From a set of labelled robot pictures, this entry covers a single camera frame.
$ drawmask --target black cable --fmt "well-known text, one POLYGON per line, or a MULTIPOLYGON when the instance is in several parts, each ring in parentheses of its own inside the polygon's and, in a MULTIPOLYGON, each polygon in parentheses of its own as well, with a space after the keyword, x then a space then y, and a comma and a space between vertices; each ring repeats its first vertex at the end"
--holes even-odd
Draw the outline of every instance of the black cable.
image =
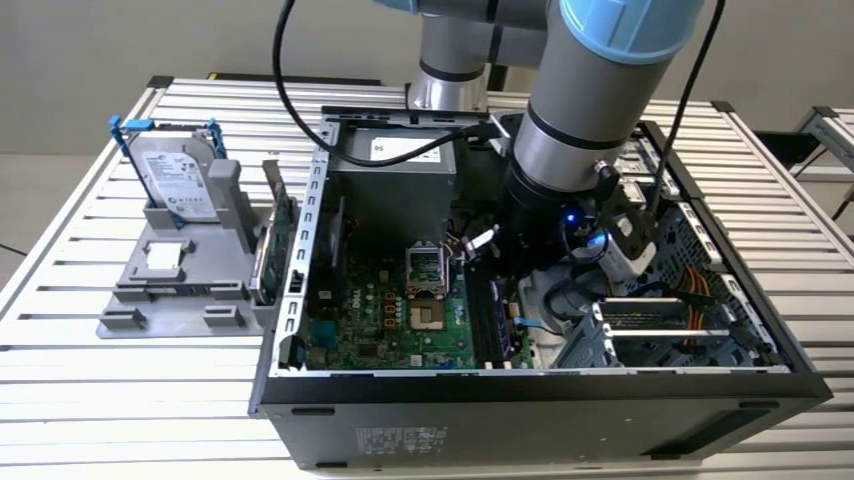
POLYGON ((523 325, 523 326, 527 327, 527 328, 538 328, 542 331, 545 331, 546 333, 551 333, 553 335, 557 335, 558 337, 563 336, 562 333, 558 333, 554 330, 547 329, 546 327, 541 327, 541 326, 535 326, 535 325, 523 325))
MULTIPOLYGON (((546 310, 546 313, 549 313, 549 315, 551 315, 554 318, 557 318, 563 322, 577 323, 585 318, 583 315, 571 315, 570 313, 557 312, 554 307, 551 306, 554 296, 558 293, 561 293, 561 291, 574 283, 575 283, 575 278, 573 276, 569 276, 561 279, 558 282, 555 282, 555 284, 551 287, 549 287, 549 290, 546 290, 546 293, 543 294, 542 304, 543 304, 543 310, 546 310)), ((551 326, 551 328, 555 328, 555 325, 553 325, 553 322, 550 322, 550 319, 543 319, 543 321, 549 323, 549 326, 551 326)))
POLYGON ((849 200, 846 200, 845 202, 842 202, 842 204, 840 205, 840 208, 837 208, 837 212, 833 214, 833 217, 830 217, 830 219, 833 221, 840 220, 840 217, 842 216, 842 214, 845 213, 845 209, 849 208, 849 204, 852 202, 849 200))
POLYGON ((816 163, 816 160, 818 160, 818 157, 821 157, 826 152, 828 152, 828 147, 822 148, 818 154, 808 160, 808 162, 804 164, 804 167, 801 167, 801 170, 798 170, 798 173, 793 175, 794 178, 798 178, 801 176, 801 174, 806 171, 806 169, 810 168, 810 165, 816 163))
POLYGON ((367 168, 390 167, 393 165, 398 165, 399 163, 403 163, 407 160, 411 160, 419 157, 421 155, 430 152, 431 150, 445 145, 446 143, 459 138, 465 138, 470 136, 470 132, 471 132, 470 129, 473 127, 458 130, 457 132, 453 132, 445 135, 443 137, 438 138, 423 147, 413 150, 410 153, 399 155, 387 160, 379 160, 379 161, 371 161, 371 160, 365 160, 362 158, 353 157, 345 152, 339 151, 338 147, 334 147, 333 145, 330 145, 318 136, 318 134, 311 130, 311 127, 303 121, 303 118, 301 117, 299 112, 297 111, 297 108, 294 108, 294 104, 291 103, 291 97, 289 97, 289 92, 285 89, 285 79, 282 76, 282 43, 285 40, 285 29, 289 24, 289 19, 291 18, 291 10, 294 10, 294 5, 297 5, 297 0, 286 0, 285 5, 282 6, 282 12, 279 13, 279 22, 277 24, 277 33, 274 35, 274 41, 273 41, 274 42, 273 43, 273 77, 274 77, 274 81, 277 82, 277 90, 279 91, 279 98, 282 99, 285 109, 289 111, 289 114, 294 119, 294 123, 297 123, 297 126, 303 131, 309 139, 313 142, 315 142, 315 144, 323 150, 330 152, 330 155, 333 155, 333 157, 338 158, 339 160, 347 163, 358 165, 361 167, 367 167, 367 168))
POLYGON ((653 193, 653 201, 650 202, 650 212, 655 214, 658 210, 658 203, 661 202, 662 190, 665 187, 665 172, 667 171, 667 163, 670 160, 670 153, 673 152, 673 144, 677 141, 677 135, 680 133, 680 127, 682 126, 682 117, 685 117, 685 110, 689 106, 689 99, 692 98, 692 91, 694 90, 694 84, 697 83, 697 77, 700 71, 704 68, 704 62, 706 61, 706 54, 712 47, 712 41, 716 38, 716 32, 718 31, 718 24, 721 23, 721 17, 724 16, 724 8, 726 7, 726 0, 718 0, 716 5, 716 12, 712 16, 712 22, 709 23, 709 30, 706 31, 706 38, 704 38, 704 44, 700 47, 697 53, 697 59, 694 60, 694 67, 689 75, 689 80, 685 84, 685 90, 682 91, 682 98, 680 99, 680 106, 677 107, 677 116, 673 119, 673 125, 670 127, 670 135, 667 135, 667 142, 665 143, 665 150, 662 151, 662 158, 658 162, 658 170, 655 171, 655 191, 653 193))
MULTIPOLYGON (((601 273, 605 273, 599 265, 595 263, 582 263, 579 265, 573 266, 570 269, 567 269, 567 274, 571 275, 573 278, 575 278, 575 288, 573 290, 573 293, 581 296, 587 301, 589 304, 598 302, 599 300, 602 300, 609 296, 607 285, 605 288, 606 291, 598 292, 593 290, 589 286, 591 283, 590 277, 586 282, 582 282, 582 277, 589 273, 594 272, 595 270, 598 270, 601 273)), ((563 290, 563 299, 566 300, 566 303, 570 307, 573 307, 577 311, 583 312, 583 310, 573 303, 573 300, 570 300, 570 295, 567 294, 566 289, 563 290)))
POLYGON ((677 290, 670 286, 667 282, 662 280, 650 282, 646 285, 642 285, 634 291, 629 292, 629 294, 626 294, 626 297, 627 298, 643 297, 643 295, 646 295, 649 292, 653 292, 657 290, 662 292, 663 297, 677 297, 685 303, 688 303, 696 308, 700 308, 701 310, 705 310, 706 308, 709 308, 712 304, 700 301, 698 297, 708 297, 710 298, 713 303, 716 302, 714 298, 710 295, 697 294, 694 292, 677 290))
POLYGON ((10 252, 12 252, 12 253, 18 253, 19 255, 22 255, 22 256, 24 256, 24 257, 26 257, 27 255, 30 255, 30 253, 27 253, 26 251, 19 250, 19 249, 18 249, 18 248, 15 248, 15 247, 10 247, 8 245, 6 245, 6 244, 3 244, 3 243, 0 243, 0 248, 2 248, 2 249, 4 249, 4 250, 8 250, 8 251, 10 251, 10 252))

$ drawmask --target blue led light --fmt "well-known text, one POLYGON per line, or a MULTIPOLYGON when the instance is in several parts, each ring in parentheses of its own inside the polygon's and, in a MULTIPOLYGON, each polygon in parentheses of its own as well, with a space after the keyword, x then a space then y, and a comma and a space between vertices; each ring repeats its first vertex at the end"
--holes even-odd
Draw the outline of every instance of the blue led light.
POLYGON ((599 235, 597 235, 595 237, 593 237, 590 239, 590 241, 587 242, 587 246, 589 247, 598 247, 601 245, 605 244, 605 233, 601 233, 599 235))

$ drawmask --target robotic arm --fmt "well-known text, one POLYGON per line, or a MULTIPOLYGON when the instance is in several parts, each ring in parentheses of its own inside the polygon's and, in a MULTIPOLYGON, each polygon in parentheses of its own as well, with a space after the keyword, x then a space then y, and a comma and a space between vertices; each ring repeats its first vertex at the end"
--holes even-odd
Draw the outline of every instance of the robotic arm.
MULTIPOLYGON (((613 164, 670 62, 692 36, 704 1, 378 1, 413 12, 445 15, 426 18, 422 73, 413 87, 417 94, 425 73, 442 74, 438 68, 425 68, 435 63, 437 50, 454 56, 466 49, 465 45, 457 49, 447 45, 453 35, 437 38, 431 34, 431 22, 489 19, 495 28, 499 22, 514 28, 530 27, 529 35, 535 36, 543 24, 534 18, 546 20, 545 51, 541 54, 529 49, 531 56, 542 55, 542 61, 527 111, 513 128, 498 225, 486 234, 490 241, 475 243, 495 245, 502 257, 514 259, 497 262, 498 270, 519 278, 533 268, 554 265, 567 250, 587 247, 602 229, 606 242, 610 240, 602 253, 610 250, 614 262, 609 273, 619 277, 643 270, 655 253, 655 219, 649 210, 629 205, 617 188, 619 175, 613 164)), ((459 26, 454 34, 462 34, 459 26)), ((411 102, 411 106, 447 109, 461 105, 449 101, 458 91, 453 82, 446 82, 442 92, 434 90, 431 103, 411 102)), ((471 84, 466 91, 467 98, 478 97, 471 84)))
MULTIPOLYGON (((510 167, 495 225, 483 238, 466 245, 469 253, 477 254, 473 260, 487 260, 499 276, 518 280, 534 269, 551 267, 565 256, 571 262, 577 261, 577 252, 593 243, 601 245, 599 252, 587 260, 602 260, 613 281, 639 275, 655 255, 659 191, 651 196, 650 208, 633 205, 619 187, 621 176, 613 164, 673 57, 692 36, 704 0, 377 1, 429 15, 422 74, 410 92, 423 101, 413 102, 411 96, 410 107, 461 110, 454 106, 459 107, 461 98, 466 98, 474 100, 469 109, 475 110, 481 99, 486 99, 483 82, 478 82, 486 61, 506 52, 507 59, 530 65, 542 56, 526 112, 493 116, 493 123, 505 135, 505 141, 498 143, 506 147, 501 153, 510 167), (483 21, 491 22, 491 30, 483 30, 483 21), (543 24, 546 39, 539 30, 543 24), (509 37, 515 41, 507 43, 503 41, 506 29, 518 34, 509 37), (486 36, 490 42, 485 56, 486 36)), ((718 0, 662 152, 665 159, 724 3, 725 0, 718 0)), ((278 79, 282 78, 282 40, 294 5, 295 0, 286 2, 277 26, 273 58, 278 79)), ((277 88, 309 138, 334 157, 358 166, 397 165, 463 137, 477 136, 485 140, 483 129, 471 127, 398 157, 382 162, 366 161, 326 143, 301 119, 282 81, 277 82, 277 88)), ((665 165, 662 161, 657 189, 665 165)))

